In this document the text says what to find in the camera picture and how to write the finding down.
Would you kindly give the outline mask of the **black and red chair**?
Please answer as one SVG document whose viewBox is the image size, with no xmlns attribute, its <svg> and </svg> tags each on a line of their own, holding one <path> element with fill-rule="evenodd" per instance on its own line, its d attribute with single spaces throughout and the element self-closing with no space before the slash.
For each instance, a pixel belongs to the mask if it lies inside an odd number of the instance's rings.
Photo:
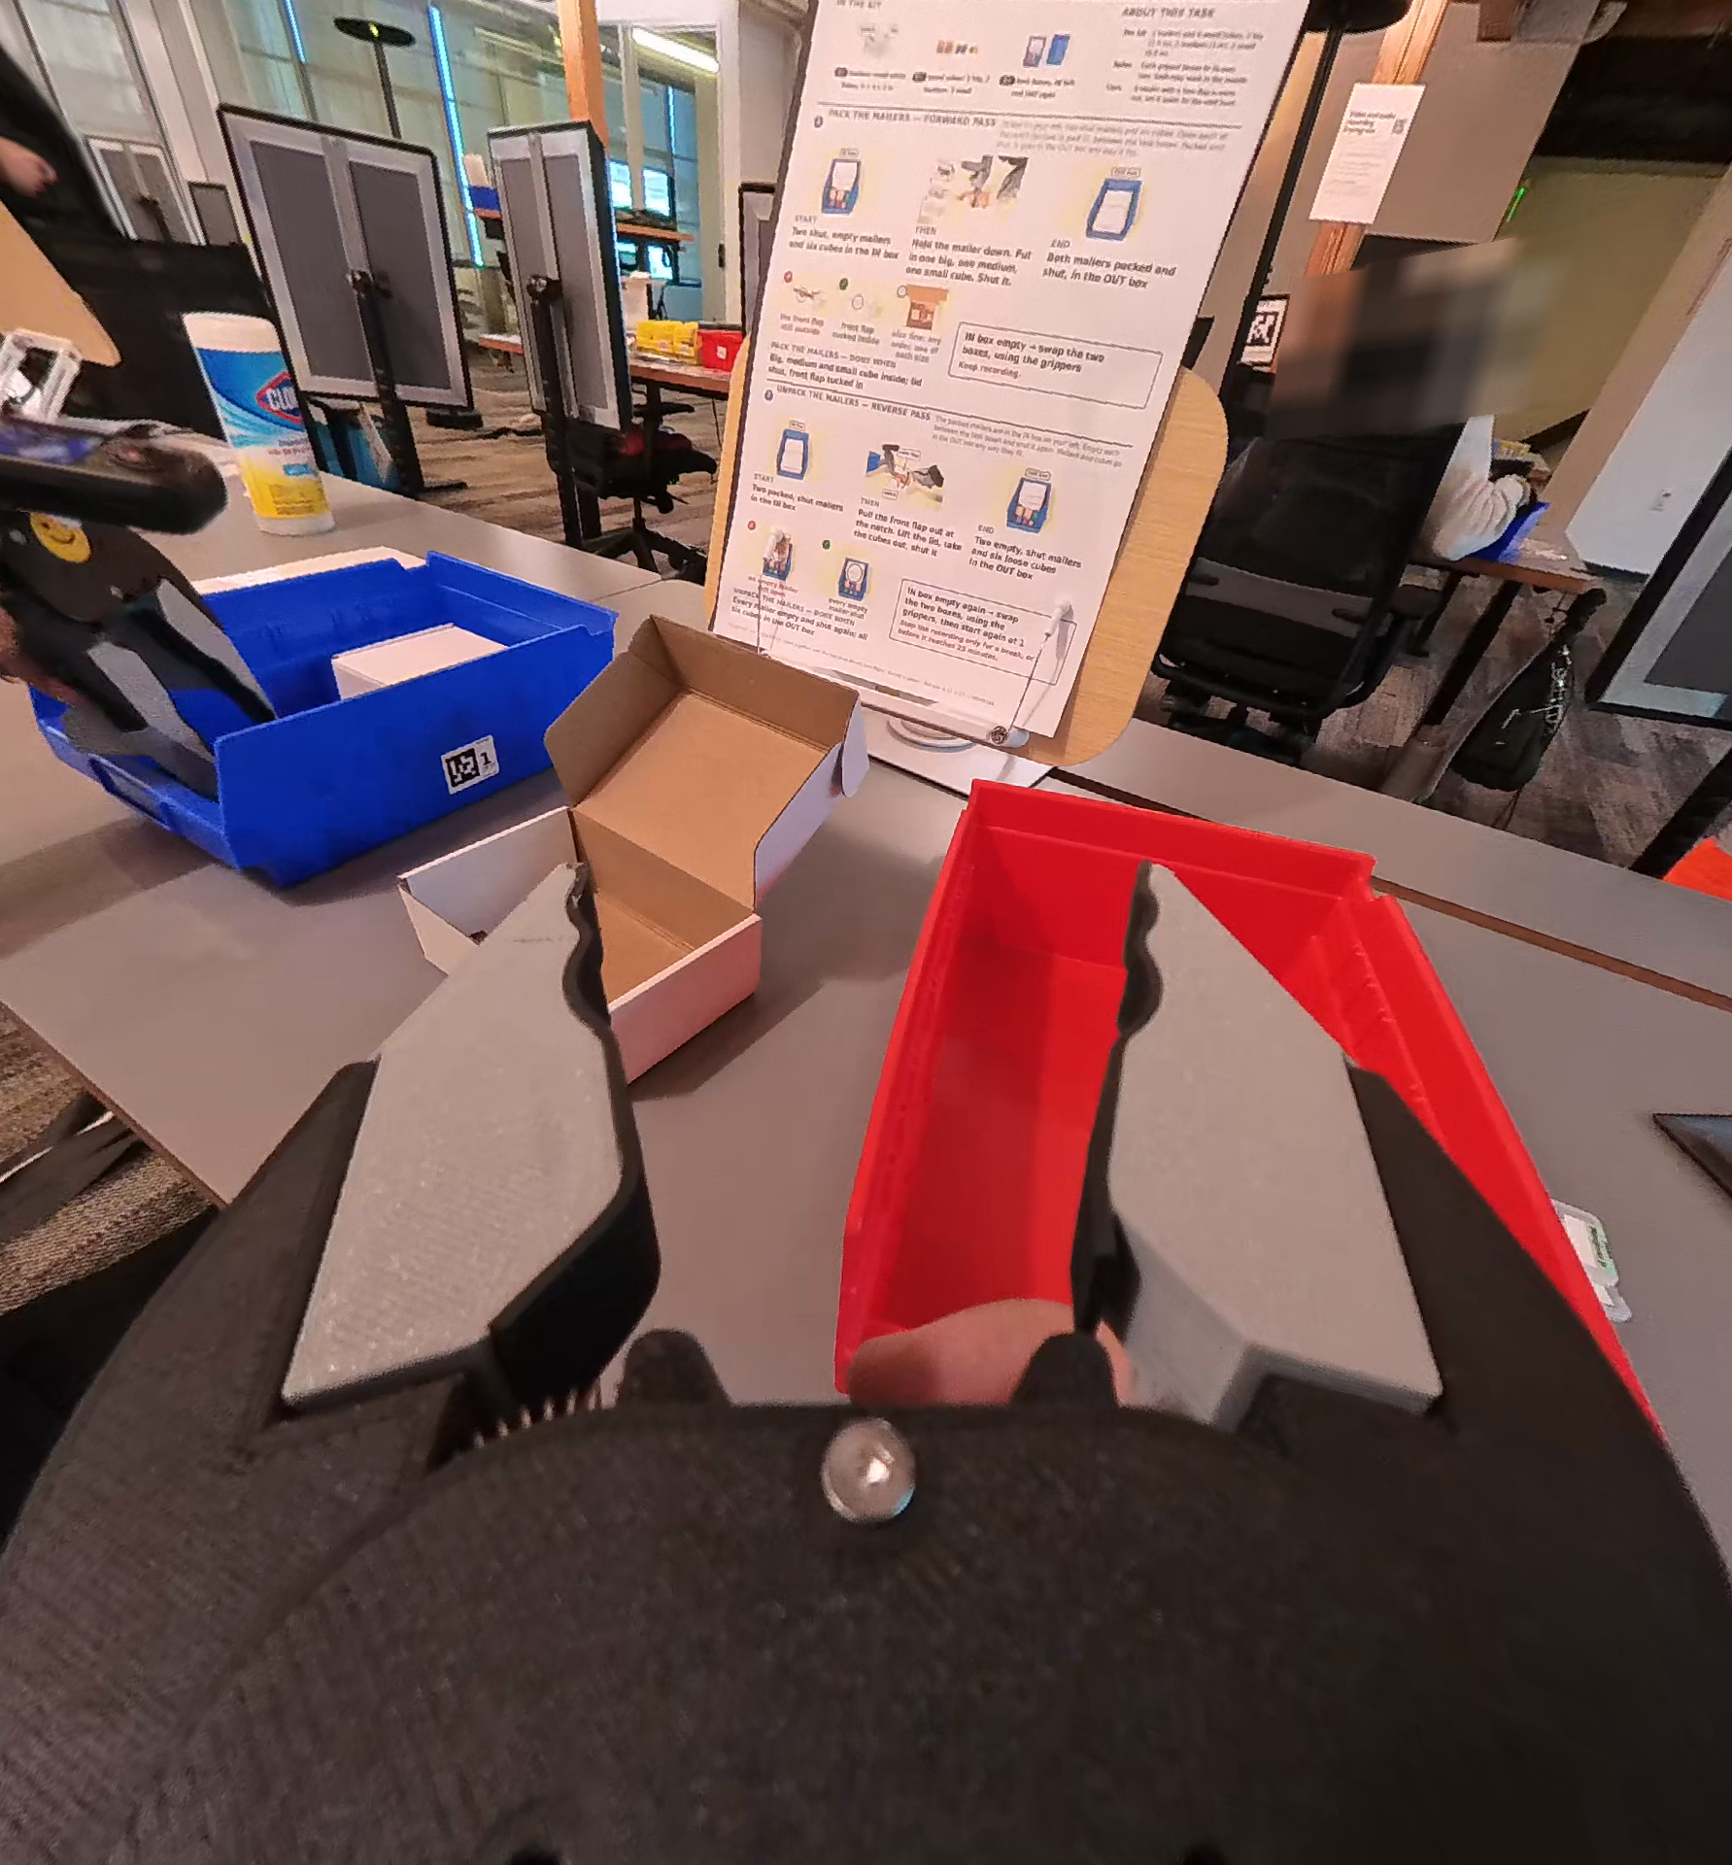
<svg viewBox="0 0 1732 1865">
<path fill-rule="evenodd" d="M 703 586 L 707 552 L 649 524 L 647 510 L 669 514 L 681 478 L 715 476 L 717 460 L 667 426 L 673 404 L 651 400 L 627 428 L 605 428 L 549 410 L 545 452 L 555 476 L 563 540 L 599 558 L 629 558 L 647 572 L 661 564 L 679 580 Z"/>
</svg>

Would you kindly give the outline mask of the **black floor lamp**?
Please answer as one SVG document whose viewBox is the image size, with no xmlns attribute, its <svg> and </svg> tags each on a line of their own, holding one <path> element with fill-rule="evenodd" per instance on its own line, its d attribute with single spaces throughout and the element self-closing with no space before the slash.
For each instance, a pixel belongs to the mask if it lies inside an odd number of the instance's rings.
<svg viewBox="0 0 1732 1865">
<path fill-rule="evenodd" d="M 343 37 L 363 43 L 371 49 L 375 79 L 379 83 L 379 95 L 387 121 L 387 135 L 397 139 L 403 135 L 401 111 L 397 107 L 395 85 L 391 77 L 389 55 L 393 51 L 403 51 L 415 47 L 415 33 L 409 27 L 383 21 L 371 15 L 353 15 L 339 13 L 333 19 L 333 29 Z"/>
</svg>

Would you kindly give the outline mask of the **black mesh office chair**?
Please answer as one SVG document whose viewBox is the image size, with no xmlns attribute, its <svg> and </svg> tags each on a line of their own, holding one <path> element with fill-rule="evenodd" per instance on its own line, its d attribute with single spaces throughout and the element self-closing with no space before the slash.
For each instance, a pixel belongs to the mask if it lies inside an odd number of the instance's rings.
<svg viewBox="0 0 1732 1865">
<path fill-rule="evenodd" d="M 1158 645 L 1180 703 L 1221 699 L 1311 737 L 1367 697 L 1419 614 L 1405 574 L 1461 432 L 1249 440 Z"/>
</svg>

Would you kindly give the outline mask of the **wooden desk with black legs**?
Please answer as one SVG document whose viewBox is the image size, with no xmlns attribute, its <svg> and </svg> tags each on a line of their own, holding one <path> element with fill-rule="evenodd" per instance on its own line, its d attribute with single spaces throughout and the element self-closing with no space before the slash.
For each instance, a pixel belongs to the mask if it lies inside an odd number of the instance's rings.
<svg viewBox="0 0 1732 1865">
<path fill-rule="evenodd" d="M 1469 580 L 1485 580 L 1491 586 L 1489 594 L 1467 638 L 1437 681 L 1433 697 L 1417 717 L 1413 731 L 1391 759 L 1391 767 L 1383 777 L 1383 793 L 1393 797 L 1421 803 L 1437 787 L 1453 755 L 1449 719 L 1475 679 L 1475 671 L 1499 640 L 1521 594 L 1535 592 L 1567 598 L 1569 604 L 1563 616 L 1567 620 L 1595 618 L 1607 598 L 1605 582 L 1589 570 L 1569 544 L 1527 538 L 1509 556 L 1459 558 L 1443 572 L 1441 584 L 1433 592 L 1437 598 L 1433 614 L 1413 628 L 1407 657 L 1421 659 L 1427 655 L 1449 604 Z"/>
</svg>

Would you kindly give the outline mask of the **printed instruction sheet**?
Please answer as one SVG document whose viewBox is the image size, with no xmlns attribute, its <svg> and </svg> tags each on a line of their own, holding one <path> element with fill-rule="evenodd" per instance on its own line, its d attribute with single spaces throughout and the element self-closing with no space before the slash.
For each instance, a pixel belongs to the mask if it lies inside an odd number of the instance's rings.
<svg viewBox="0 0 1732 1865">
<path fill-rule="evenodd" d="M 1062 723 L 1305 11 L 812 7 L 717 634 Z"/>
</svg>

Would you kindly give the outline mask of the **red plastic bin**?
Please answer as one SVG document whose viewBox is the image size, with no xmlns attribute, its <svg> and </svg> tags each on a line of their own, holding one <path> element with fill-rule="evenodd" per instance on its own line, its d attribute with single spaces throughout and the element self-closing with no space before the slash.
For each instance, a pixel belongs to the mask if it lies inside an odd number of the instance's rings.
<svg viewBox="0 0 1732 1865">
<path fill-rule="evenodd" d="M 848 1202 L 834 1334 L 1070 1300 L 1072 1228 L 1126 987 L 1142 863 L 1203 907 L 1485 1194 L 1658 1423 L 1531 1150 L 1405 909 L 1361 851 L 974 783 L 900 993 Z"/>
</svg>

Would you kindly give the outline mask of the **person's right hand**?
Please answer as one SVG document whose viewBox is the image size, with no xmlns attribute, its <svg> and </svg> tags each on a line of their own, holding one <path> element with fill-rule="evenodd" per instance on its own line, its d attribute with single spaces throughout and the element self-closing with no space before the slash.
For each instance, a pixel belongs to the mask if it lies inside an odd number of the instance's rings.
<svg viewBox="0 0 1732 1865">
<path fill-rule="evenodd" d="M 1008 1298 L 866 1340 L 844 1391 L 874 1411 L 1124 1405 L 1134 1364 L 1108 1324 L 1078 1328 L 1066 1302 Z"/>
</svg>

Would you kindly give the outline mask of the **white cardboard mailer box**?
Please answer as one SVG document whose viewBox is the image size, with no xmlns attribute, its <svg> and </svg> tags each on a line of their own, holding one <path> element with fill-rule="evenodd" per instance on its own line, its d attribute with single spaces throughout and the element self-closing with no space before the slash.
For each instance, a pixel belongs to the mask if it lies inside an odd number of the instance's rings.
<svg viewBox="0 0 1732 1865">
<path fill-rule="evenodd" d="M 760 901 L 870 767 L 858 693 L 645 618 L 561 711 L 565 803 L 403 873 L 423 957 L 457 969 L 549 875 L 591 867 L 603 985 L 635 1080 L 760 987 Z"/>
<path fill-rule="evenodd" d="M 477 630 L 439 624 L 387 640 L 371 640 L 331 657 L 335 691 L 341 701 L 391 685 L 431 677 L 505 649 Z"/>
</svg>

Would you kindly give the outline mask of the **small white tag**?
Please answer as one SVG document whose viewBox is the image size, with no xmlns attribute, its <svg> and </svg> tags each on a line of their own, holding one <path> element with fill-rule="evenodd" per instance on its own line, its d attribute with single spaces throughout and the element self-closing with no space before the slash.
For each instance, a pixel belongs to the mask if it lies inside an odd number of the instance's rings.
<svg viewBox="0 0 1732 1865">
<path fill-rule="evenodd" d="M 1597 1214 L 1577 1204 L 1555 1198 L 1553 1208 L 1567 1240 L 1577 1250 L 1587 1282 L 1597 1292 L 1603 1314 L 1613 1324 L 1624 1326 L 1632 1310 L 1622 1294 L 1620 1266 L 1607 1226 Z"/>
</svg>

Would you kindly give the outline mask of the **blue plastic bin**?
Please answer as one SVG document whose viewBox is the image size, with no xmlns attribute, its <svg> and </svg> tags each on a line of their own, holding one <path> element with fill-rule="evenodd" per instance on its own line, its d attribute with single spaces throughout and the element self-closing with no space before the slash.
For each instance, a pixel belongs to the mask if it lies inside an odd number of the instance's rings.
<svg viewBox="0 0 1732 1865">
<path fill-rule="evenodd" d="M 547 771 L 551 721 L 615 651 L 609 608 L 441 552 L 421 568 L 381 562 L 204 600 L 276 709 L 250 725 L 210 691 L 184 693 L 194 719 L 232 725 L 218 739 L 216 797 L 146 757 L 78 751 L 46 695 L 32 697 L 38 733 L 134 811 L 280 887 Z M 335 653 L 439 624 L 505 649 L 337 697 Z"/>
</svg>

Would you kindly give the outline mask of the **white stand base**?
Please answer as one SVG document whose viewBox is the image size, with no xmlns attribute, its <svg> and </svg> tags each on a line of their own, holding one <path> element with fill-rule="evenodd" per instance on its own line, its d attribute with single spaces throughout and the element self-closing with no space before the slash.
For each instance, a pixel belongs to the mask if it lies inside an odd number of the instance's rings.
<svg viewBox="0 0 1732 1865">
<path fill-rule="evenodd" d="M 976 731 L 954 719 L 908 717 L 878 705 L 864 705 L 868 745 L 874 757 L 896 759 L 902 753 L 926 757 L 966 757 L 994 753 L 1014 757 L 1026 751 L 1034 733 L 1022 727 L 986 727 Z"/>
</svg>

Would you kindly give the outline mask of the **white wall notice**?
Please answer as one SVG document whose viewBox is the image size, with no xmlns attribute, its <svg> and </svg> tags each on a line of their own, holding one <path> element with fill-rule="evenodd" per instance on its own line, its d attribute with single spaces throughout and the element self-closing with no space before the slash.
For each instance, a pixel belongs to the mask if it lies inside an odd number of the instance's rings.
<svg viewBox="0 0 1732 1865">
<path fill-rule="evenodd" d="M 1375 223 L 1421 99 L 1421 83 L 1367 81 L 1351 89 L 1307 211 L 1311 221 Z"/>
</svg>

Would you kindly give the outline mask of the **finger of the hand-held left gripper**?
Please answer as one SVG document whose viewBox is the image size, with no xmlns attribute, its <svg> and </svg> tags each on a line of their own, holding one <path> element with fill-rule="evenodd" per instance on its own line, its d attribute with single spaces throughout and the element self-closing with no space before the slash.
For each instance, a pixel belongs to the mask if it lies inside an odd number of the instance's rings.
<svg viewBox="0 0 1732 1865">
<path fill-rule="evenodd" d="M 158 582 L 132 594 L 124 630 L 128 645 L 166 689 L 216 691 L 252 723 L 276 717 L 268 691 L 198 592 Z"/>
<path fill-rule="evenodd" d="M 180 783 L 202 795 L 220 793 L 218 755 L 212 743 L 178 711 L 170 689 L 130 645 L 96 640 L 86 665 L 106 687 L 90 699 L 84 685 L 72 703 L 72 745 L 104 757 L 150 757 Z"/>
</svg>

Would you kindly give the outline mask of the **instruction sheet on stand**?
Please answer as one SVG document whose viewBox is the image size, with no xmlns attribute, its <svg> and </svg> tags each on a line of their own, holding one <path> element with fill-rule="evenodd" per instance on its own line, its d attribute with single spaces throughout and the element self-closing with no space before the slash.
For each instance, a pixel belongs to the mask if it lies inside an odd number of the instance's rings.
<svg viewBox="0 0 1732 1865">
<path fill-rule="evenodd" d="M 1132 719 L 1225 466 L 1215 392 L 1180 364 L 1195 284 L 1140 267 L 1036 276 L 1030 310 L 946 290 L 938 334 L 784 276 L 745 338 L 713 554 L 713 634 L 866 705 L 1034 733 L 1072 765 Z"/>
</svg>

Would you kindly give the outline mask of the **black backpack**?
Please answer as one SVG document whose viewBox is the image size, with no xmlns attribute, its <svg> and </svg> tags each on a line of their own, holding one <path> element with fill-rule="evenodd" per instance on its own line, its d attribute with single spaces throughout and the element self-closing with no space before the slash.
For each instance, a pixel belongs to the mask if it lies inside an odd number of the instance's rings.
<svg viewBox="0 0 1732 1865">
<path fill-rule="evenodd" d="M 1607 592 L 1577 594 L 1553 634 L 1463 737 L 1445 773 L 1499 793 L 1523 791 L 1539 773 L 1577 693 L 1575 647 L 1599 618 Z"/>
</svg>

